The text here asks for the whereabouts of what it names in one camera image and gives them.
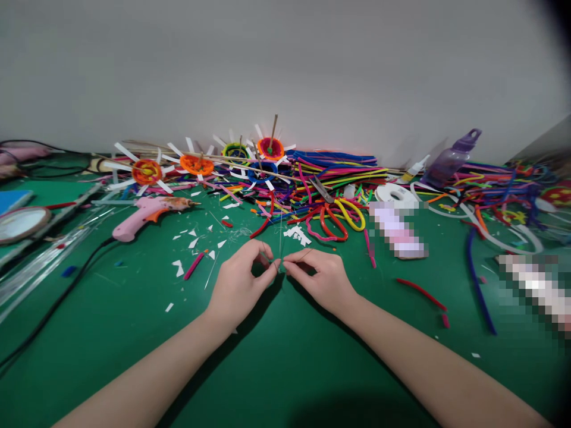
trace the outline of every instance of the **hand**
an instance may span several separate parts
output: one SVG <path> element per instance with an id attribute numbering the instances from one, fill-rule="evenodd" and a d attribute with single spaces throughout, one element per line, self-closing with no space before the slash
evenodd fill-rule
<path id="1" fill-rule="evenodd" d="M 347 278 L 341 257 L 336 254 L 306 248 L 284 257 L 284 267 L 317 303 L 338 318 L 359 296 Z M 313 276 L 307 274 L 311 268 L 317 272 Z"/>
<path id="2" fill-rule="evenodd" d="M 205 314 L 221 322 L 230 331 L 244 321 L 278 272 L 280 260 L 274 260 L 270 265 L 262 254 L 270 260 L 274 258 L 269 245 L 250 240 L 220 267 Z M 252 275 L 254 262 L 261 263 L 266 268 L 257 278 Z"/>

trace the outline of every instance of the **magnifying glass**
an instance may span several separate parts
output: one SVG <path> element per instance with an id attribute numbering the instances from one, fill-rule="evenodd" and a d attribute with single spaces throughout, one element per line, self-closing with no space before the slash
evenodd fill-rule
<path id="1" fill-rule="evenodd" d="M 42 229 L 52 217 L 45 207 L 25 207 L 0 216 L 0 245 L 21 241 Z"/>

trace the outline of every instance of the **purple water bottle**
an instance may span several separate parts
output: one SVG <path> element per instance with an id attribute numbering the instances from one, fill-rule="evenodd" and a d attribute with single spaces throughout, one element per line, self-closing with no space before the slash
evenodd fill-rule
<path id="1" fill-rule="evenodd" d="M 476 145 L 481 133 L 482 130 L 474 128 L 456 141 L 451 148 L 440 153 L 422 176 L 421 182 L 436 188 L 444 187 L 450 177 L 470 159 L 470 150 Z"/>

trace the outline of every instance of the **hot glue gun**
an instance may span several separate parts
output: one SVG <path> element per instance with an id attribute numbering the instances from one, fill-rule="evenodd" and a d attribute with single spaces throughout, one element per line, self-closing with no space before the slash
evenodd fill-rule
<path id="1" fill-rule="evenodd" d="M 136 203 L 136 206 L 139 207 L 137 212 L 113 230 L 113 237 L 121 242 L 133 241 L 137 231 L 147 221 L 156 223 L 159 216 L 164 212 L 182 211 L 193 205 L 200 205 L 200 202 L 193 202 L 181 197 L 142 197 Z"/>

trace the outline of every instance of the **white dropper bottle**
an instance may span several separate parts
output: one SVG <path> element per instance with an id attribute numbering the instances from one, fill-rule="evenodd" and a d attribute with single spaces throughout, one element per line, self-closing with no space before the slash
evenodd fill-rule
<path id="1" fill-rule="evenodd" d="M 410 180 L 412 180 L 416 174 L 418 174 L 422 168 L 424 168 L 424 165 L 426 164 L 426 160 L 430 158 L 430 155 L 426 155 L 424 157 L 424 159 L 422 159 L 420 162 L 416 162 L 413 166 L 411 166 L 409 168 L 409 170 L 407 172 L 404 173 L 404 175 L 402 177 L 400 177 L 396 183 L 397 184 L 406 184 L 408 183 Z"/>

